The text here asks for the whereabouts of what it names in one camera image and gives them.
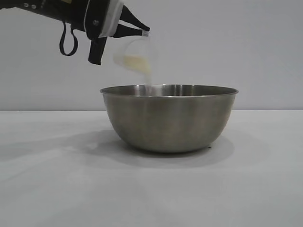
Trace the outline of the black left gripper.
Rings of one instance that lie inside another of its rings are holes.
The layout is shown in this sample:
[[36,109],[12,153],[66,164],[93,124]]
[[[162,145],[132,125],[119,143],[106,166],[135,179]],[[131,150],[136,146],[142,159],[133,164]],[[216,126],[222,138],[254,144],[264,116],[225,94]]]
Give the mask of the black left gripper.
[[[86,35],[91,41],[88,61],[95,65],[101,65],[101,59],[107,41],[106,37],[99,38],[99,36],[104,28],[109,4],[109,0],[89,0],[87,3]],[[118,24],[113,38],[142,36],[143,31],[150,31],[150,28],[138,20],[126,5],[123,5],[120,20],[139,29]]]

